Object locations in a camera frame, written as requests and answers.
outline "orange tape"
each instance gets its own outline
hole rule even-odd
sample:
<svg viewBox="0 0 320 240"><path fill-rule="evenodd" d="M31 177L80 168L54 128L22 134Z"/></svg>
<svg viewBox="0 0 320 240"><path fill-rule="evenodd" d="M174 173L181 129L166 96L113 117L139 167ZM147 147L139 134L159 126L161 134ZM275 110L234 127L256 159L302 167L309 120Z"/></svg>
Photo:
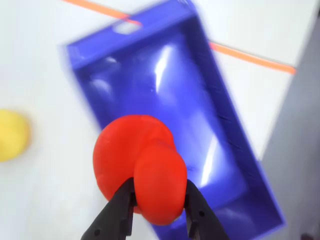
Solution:
<svg viewBox="0 0 320 240"><path fill-rule="evenodd" d="M86 0L63 0L65 2L101 13L101 14L105 14L108 15L110 17L114 17L116 19L122 19L126 22L132 23L132 24L136 24L136 25L141 25L140 22L138 21L134 21L134 20L130 20L129 17L130 15L125 14L123 12L108 8L106 6L102 6L93 2L89 2ZM241 59L243 61L249 62L249 63L253 63L253 64L257 64L266 68L270 68L270 69L274 69L274 70L279 70L282 72L286 72L289 74L295 74L296 73L296 69L292 66L286 65L286 64L282 64L282 63L278 63L278 62L274 62L274 61L269 61L266 59L262 59L253 55L249 55L247 53L244 52L240 52L237 50L234 50L232 48L226 47L226 46L222 46L213 42L209 42L209 45L211 47L211 49L213 49L214 51L217 51L219 53L222 54L226 54L232 57L235 57L237 59Z"/></svg>
<svg viewBox="0 0 320 240"><path fill-rule="evenodd" d="M285 65L285 64L274 62L274 61L262 59L262 58L259 58L256 56L252 56L247 53L240 52L240 51L237 51L237 50L234 50L229 47L222 46L222 45L219 45L219 44L216 44L213 42L209 42L209 45L214 51L235 57L237 59L241 59L241 60L253 63L253 64L257 64L257 65L260 65L260 66L263 66L266 68L270 68L270 69L279 70L279 71L286 72L289 74L296 73L296 69L292 66L289 66L289 65Z"/></svg>
<svg viewBox="0 0 320 240"><path fill-rule="evenodd" d="M116 19L122 19L128 23L141 25L141 23L138 21L130 20L129 19L130 15L128 15L128 14L125 14L123 12L108 8L106 6L101 6L101 5L96 4L94 2L90 2L90 1L86 1L86 0L63 0L63 1L77 5L79 7L83 7L85 9L89 9L89 10L104 14L104 15L108 15L108 16L116 18Z"/></svg>

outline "red toy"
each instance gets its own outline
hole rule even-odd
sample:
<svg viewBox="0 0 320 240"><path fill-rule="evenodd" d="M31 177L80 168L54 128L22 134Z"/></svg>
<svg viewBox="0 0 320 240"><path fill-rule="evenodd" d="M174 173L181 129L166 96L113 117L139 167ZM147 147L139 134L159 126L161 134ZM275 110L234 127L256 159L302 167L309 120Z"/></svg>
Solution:
<svg viewBox="0 0 320 240"><path fill-rule="evenodd" d="M129 115L106 126L94 147L93 168L108 200L133 177L134 211L153 224L170 224L183 211L187 168L172 133L154 117Z"/></svg>

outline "yellow ball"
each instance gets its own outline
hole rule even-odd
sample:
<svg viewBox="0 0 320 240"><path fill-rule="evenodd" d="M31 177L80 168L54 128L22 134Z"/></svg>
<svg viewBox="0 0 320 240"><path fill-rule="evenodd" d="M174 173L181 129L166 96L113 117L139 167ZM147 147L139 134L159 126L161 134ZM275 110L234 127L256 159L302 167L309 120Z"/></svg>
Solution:
<svg viewBox="0 0 320 240"><path fill-rule="evenodd" d="M28 146L30 128L21 114L0 109L0 162L20 155Z"/></svg>

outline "white table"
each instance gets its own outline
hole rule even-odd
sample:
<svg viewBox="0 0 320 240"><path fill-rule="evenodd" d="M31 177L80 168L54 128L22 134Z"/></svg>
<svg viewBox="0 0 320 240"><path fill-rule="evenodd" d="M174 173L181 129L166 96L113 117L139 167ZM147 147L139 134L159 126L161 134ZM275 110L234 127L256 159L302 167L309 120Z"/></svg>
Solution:
<svg viewBox="0 0 320 240"><path fill-rule="evenodd" d="M96 0L133 13L150 0ZM296 66L316 0L198 0L211 40ZM0 163L0 239L79 240L106 204L93 172L99 134L66 67L62 45L115 19L61 0L11 0L0 7L0 108L25 113L28 150ZM216 53L244 129L261 158L292 75ZM156 239L135 215L128 239Z"/></svg>

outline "blue plastic tray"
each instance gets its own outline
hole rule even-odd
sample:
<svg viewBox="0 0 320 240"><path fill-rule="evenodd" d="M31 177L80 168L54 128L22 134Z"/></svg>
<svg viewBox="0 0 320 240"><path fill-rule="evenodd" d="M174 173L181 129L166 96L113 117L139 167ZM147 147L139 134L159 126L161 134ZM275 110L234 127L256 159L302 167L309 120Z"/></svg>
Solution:
<svg viewBox="0 0 320 240"><path fill-rule="evenodd" d="M160 119L231 239L282 226L192 3L170 0L130 19L143 27L126 35L113 25L67 46L101 128L130 114ZM160 239L188 239L184 213L153 228Z"/></svg>

